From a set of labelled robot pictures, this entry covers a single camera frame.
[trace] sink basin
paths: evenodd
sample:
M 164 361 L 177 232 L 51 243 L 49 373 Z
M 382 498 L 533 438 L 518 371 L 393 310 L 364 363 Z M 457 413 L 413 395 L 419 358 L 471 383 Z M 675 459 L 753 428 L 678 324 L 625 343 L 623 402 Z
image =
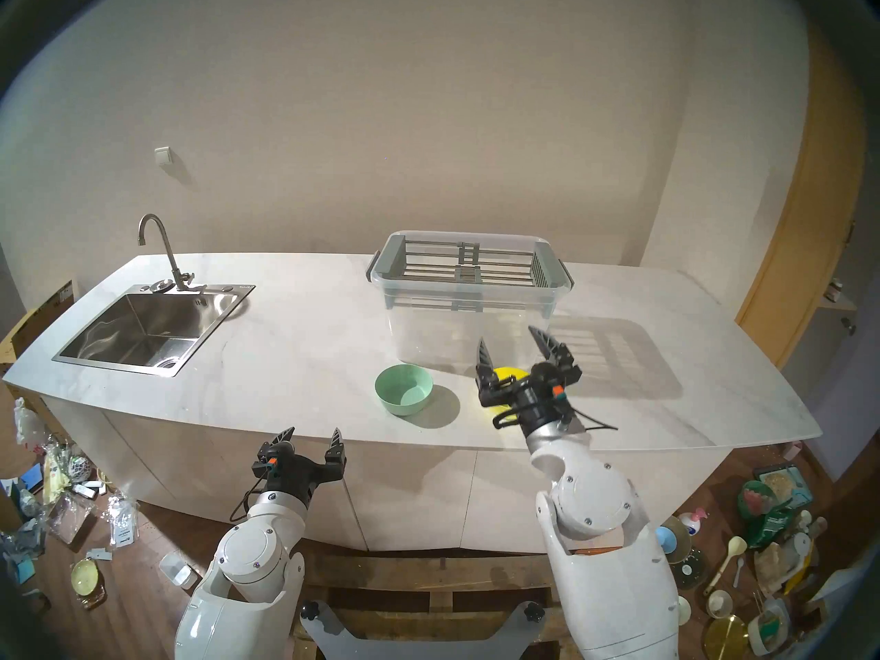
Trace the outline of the sink basin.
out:
M 253 286 L 153 293 L 132 286 L 53 357 L 56 362 L 174 376 Z

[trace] wooden door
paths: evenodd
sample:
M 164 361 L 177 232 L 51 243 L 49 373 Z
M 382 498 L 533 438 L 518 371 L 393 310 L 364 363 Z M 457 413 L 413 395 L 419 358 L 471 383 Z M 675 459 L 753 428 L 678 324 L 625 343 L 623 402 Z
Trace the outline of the wooden door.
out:
M 781 368 L 831 280 L 861 185 L 861 92 L 815 26 L 801 152 L 767 255 L 737 323 Z

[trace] white marble countertop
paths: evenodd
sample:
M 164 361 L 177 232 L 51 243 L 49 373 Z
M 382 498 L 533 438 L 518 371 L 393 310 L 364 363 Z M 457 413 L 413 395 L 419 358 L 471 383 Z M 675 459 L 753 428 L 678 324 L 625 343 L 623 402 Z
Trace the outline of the white marble countertop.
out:
M 83 326 L 130 286 L 168 275 L 165 255 L 130 261 L 74 303 L 5 380 L 132 415 L 225 429 L 464 449 L 525 449 L 519 428 L 496 430 L 471 377 L 432 371 L 432 401 L 398 418 L 373 381 L 397 363 L 369 255 L 202 253 L 177 256 L 197 283 L 256 288 L 175 377 L 53 362 Z M 807 408 L 748 336 L 690 279 L 644 267 L 569 264 L 575 289 L 550 330 L 584 371 L 578 409 L 619 427 L 597 450 L 745 447 L 821 434 Z

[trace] yellow plate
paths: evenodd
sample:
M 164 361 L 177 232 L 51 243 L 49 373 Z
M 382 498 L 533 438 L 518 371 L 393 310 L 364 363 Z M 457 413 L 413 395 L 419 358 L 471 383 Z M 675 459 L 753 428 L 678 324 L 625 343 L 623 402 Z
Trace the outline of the yellow plate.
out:
M 495 374 L 499 377 L 499 379 L 504 380 L 510 376 L 515 377 L 517 380 L 522 380 L 526 376 L 529 375 L 528 371 L 523 371 L 522 369 L 517 369 L 514 366 L 499 366 L 495 369 Z M 503 404 L 499 407 L 489 407 L 489 411 L 492 412 L 493 416 L 497 416 L 505 411 L 510 409 L 506 404 Z
M 70 584 L 73 591 L 80 596 L 88 596 L 98 586 L 98 566 L 95 561 L 86 558 L 79 561 L 70 571 Z

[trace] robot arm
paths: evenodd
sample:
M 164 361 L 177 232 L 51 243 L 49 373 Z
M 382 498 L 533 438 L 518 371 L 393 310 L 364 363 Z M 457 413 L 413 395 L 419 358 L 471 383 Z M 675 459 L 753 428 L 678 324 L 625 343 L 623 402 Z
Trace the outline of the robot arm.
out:
M 632 483 L 597 459 L 575 432 L 585 429 L 565 387 L 581 371 L 563 343 L 530 327 L 545 361 L 529 376 L 500 380 L 485 343 L 478 353 L 477 388 L 484 407 L 506 404 L 497 428 L 519 424 L 531 463 L 553 481 L 539 492 L 535 515 L 569 632 L 588 660 L 673 658 L 678 653 L 678 591 L 648 515 Z M 597 555 L 570 553 L 562 537 L 592 539 L 620 526 L 624 545 Z
M 305 532 L 315 488 L 341 480 L 346 464 L 338 429 L 324 464 L 297 455 L 292 436 L 293 429 L 287 429 L 257 452 L 253 474 L 257 484 L 266 484 L 245 493 L 245 521 L 217 545 L 178 626 L 178 660 L 283 657 L 305 576 L 303 556 L 291 552 Z M 249 507 L 251 494 L 259 498 Z M 245 601 L 229 598 L 233 584 Z

